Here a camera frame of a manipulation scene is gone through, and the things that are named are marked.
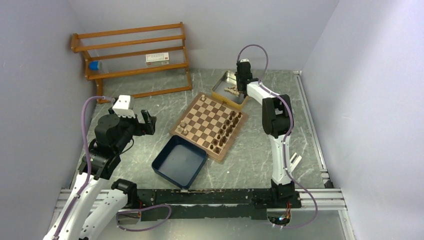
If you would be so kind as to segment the small white plastic part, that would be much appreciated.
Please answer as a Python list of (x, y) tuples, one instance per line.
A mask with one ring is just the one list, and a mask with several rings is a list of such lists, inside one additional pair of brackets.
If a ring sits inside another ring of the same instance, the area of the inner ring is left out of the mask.
[(303, 157), (295, 152), (290, 158), (290, 170), (294, 171), (302, 159)]

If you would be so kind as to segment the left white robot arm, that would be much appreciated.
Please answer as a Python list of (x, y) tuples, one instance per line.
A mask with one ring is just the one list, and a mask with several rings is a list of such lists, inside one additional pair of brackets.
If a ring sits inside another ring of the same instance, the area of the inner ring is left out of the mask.
[(139, 208), (136, 183), (118, 179), (100, 205), (92, 210), (99, 193), (107, 185), (121, 162), (121, 154), (135, 136), (153, 135), (157, 117), (141, 111), (143, 122), (131, 110), (124, 115), (112, 108), (94, 129), (95, 138), (82, 157), (74, 188), (57, 220), (44, 236), (46, 240), (95, 240), (122, 208)]

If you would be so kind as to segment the wooden shelf rack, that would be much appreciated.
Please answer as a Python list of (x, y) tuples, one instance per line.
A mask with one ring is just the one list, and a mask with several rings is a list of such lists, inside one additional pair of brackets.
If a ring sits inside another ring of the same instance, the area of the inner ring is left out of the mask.
[[(189, 73), (189, 57), (186, 49), (186, 31), (182, 22), (156, 26), (136, 27), (92, 33), (74, 33), (70, 38), (71, 50), (81, 53), (84, 75), (96, 85), (96, 94), (104, 94), (104, 80), (168, 70), (184, 70), (185, 86), (164, 86), (160, 90), (135, 93), (135, 98), (157, 96), (193, 88)], [(146, 54), (169, 53), (169, 64), (146, 65)], [(100, 61), (98, 71), (88, 68), (89, 62)]]

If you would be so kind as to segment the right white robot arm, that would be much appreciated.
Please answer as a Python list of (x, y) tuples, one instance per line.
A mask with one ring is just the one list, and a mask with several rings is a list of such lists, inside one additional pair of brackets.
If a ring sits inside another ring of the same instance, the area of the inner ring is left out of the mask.
[(288, 207), (290, 198), (296, 194), (289, 154), (293, 128), (291, 108), (282, 95), (268, 89), (258, 78), (253, 77), (248, 59), (237, 61), (235, 77), (237, 90), (261, 104), (262, 128), (271, 145), (273, 172), (269, 196), (256, 197), (254, 201), (269, 208)]

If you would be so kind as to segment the gold metal tin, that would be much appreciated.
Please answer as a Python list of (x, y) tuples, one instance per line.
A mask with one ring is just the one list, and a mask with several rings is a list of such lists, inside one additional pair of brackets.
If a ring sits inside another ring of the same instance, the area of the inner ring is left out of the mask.
[(249, 97), (244, 97), (241, 92), (239, 92), (239, 96), (236, 96), (224, 90), (225, 88), (232, 86), (237, 87), (236, 76), (234, 72), (227, 70), (212, 88), (211, 96), (217, 100), (220, 100), (224, 104), (241, 110), (248, 101)]

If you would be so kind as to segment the dark chess pieces group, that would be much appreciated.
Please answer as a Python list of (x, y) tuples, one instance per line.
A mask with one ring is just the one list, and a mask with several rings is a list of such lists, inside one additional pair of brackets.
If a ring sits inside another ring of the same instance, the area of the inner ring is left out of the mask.
[(222, 122), (221, 127), (209, 146), (214, 154), (223, 156), (230, 149), (234, 141), (233, 135), (242, 116), (243, 113), (241, 111), (232, 110)]

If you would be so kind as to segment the white red box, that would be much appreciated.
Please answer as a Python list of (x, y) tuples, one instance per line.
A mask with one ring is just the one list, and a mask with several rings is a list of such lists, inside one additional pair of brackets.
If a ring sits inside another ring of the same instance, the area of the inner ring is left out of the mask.
[(147, 66), (168, 65), (170, 61), (168, 52), (150, 53), (145, 55), (145, 63)]

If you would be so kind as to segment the blue square tray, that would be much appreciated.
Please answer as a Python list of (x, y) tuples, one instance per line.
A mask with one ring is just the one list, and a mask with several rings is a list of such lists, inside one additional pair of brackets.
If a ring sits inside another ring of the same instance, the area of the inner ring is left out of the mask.
[(205, 150), (172, 136), (151, 163), (153, 171), (180, 189), (189, 189), (206, 163)]

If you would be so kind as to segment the wooden chess board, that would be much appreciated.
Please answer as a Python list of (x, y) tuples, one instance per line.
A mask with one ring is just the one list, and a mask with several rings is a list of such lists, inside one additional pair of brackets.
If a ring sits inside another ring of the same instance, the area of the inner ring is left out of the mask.
[[(205, 101), (201, 101), (202, 95), (205, 96)], [(221, 124), (231, 111), (243, 113), (243, 116), (234, 131), (233, 145), (249, 115), (215, 98), (212, 98), (203, 92), (197, 94), (191, 104), (170, 129), (169, 133), (172, 136), (179, 136), (189, 141), (190, 143), (205, 150), (206, 153), (215, 161), (222, 162), (229, 150), (224, 155), (217, 155), (211, 151), (210, 144), (212, 143), (217, 131), (220, 129)], [(186, 123), (185, 128), (180, 126), (181, 121)], [(188, 134), (183, 135), (183, 131), (177, 132), (178, 126), (180, 126), (182, 130), (186, 129)]]

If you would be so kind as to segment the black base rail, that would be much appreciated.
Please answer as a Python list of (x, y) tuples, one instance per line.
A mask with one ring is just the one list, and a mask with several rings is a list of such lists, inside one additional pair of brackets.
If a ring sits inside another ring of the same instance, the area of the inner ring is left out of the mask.
[(301, 196), (295, 189), (138, 189), (141, 221), (170, 219), (249, 218), (267, 220), (271, 209), (299, 209)]

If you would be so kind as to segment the light chess pieces pile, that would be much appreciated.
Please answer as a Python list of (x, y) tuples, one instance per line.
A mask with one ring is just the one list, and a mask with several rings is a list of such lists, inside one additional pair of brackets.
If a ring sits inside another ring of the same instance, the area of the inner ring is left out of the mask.
[(240, 95), (240, 92), (237, 90), (237, 87), (236, 86), (226, 87), (224, 89), (224, 91), (225, 92), (228, 92), (228, 93), (230, 93), (232, 95), (235, 95), (235, 96), (239, 96)]

